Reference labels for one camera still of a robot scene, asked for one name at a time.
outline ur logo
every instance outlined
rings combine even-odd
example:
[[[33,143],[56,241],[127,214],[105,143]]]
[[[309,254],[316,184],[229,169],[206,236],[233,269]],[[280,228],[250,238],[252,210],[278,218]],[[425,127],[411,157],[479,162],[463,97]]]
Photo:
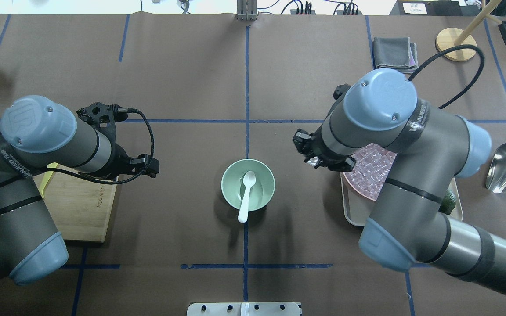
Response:
[[[20,108],[12,108],[9,113],[9,123],[13,132],[18,132],[22,128],[34,124],[34,110],[32,106],[21,106]]]

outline wooden pole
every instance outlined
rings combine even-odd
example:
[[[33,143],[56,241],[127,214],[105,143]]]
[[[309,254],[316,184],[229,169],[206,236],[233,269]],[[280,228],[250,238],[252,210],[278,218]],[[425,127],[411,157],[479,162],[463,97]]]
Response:
[[[492,12],[501,3],[501,1],[502,0],[491,0],[489,4],[485,6],[485,8],[483,8],[480,11],[480,13],[474,18],[474,20],[472,20],[470,25],[468,25],[468,27],[465,28],[462,34],[460,34],[460,36],[456,38],[456,40],[454,41],[454,46],[462,44],[462,42],[464,42],[464,40],[468,38],[470,34],[472,34],[472,31],[475,30],[475,28],[484,20],[484,18],[486,18],[486,16],[490,14],[490,12]]]

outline blue joint cap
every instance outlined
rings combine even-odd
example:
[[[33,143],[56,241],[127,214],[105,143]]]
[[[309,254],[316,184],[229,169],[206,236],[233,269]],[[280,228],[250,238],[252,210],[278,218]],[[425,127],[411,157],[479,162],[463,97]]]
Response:
[[[417,104],[417,91],[397,70],[368,72],[345,95],[346,116],[359,127],[375,132],[405,124]]]
[[[59,269],[67,260],[68,250],[62,233],[56,232],[17,264],[9,278],[17,285],[31,284]]]
[[[387,230],[372,218],[367,218],[359,240],[359,248],[384,268],[407,272],[415,258]]]
[[[1,118],[1,134],[13,147],[32,154],[62,148],[76,134],[77,121],[65,106],[43,96],[15,100]]]
[[[492,151],[492,138],[483,128],[466,120],[458,115],[468,128],[470,136],[470,149],[468,150],[468,158],[462,170],[456,174],[456,178],[466,178],[478,172],[480,166],[484,164]]]

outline metal bracket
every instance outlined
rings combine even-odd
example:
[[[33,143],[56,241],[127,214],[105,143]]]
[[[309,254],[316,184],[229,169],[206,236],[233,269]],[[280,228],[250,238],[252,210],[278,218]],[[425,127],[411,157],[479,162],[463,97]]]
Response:
[[[235,18],[242,21],[257,20],[257,0],[237,0],[237,15]]]
[[[187,316],[302,316],[297,302],[193,303]]]

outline white tray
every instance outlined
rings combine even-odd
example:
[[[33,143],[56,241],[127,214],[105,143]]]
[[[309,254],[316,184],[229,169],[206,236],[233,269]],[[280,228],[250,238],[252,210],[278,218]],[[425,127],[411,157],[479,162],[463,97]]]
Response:
[[[456,186],[456,180],[452,178],[450,181],[449,189],[454,192],[456,196],[456,206],[452,210],[452,214],[449,216],[462,221],[464,213],[462,212],[462,204],[460,203],[460,195],[458,194],[458,187]],[[341,178],[341,191],[343,192],[343,209],[345,212],[345,218],[354,226],[364,226],[366,224],[366,218],[370,216],[370,212],[374,207],[375,202],[369,200],[352,190],[349,186],[346,186]]]

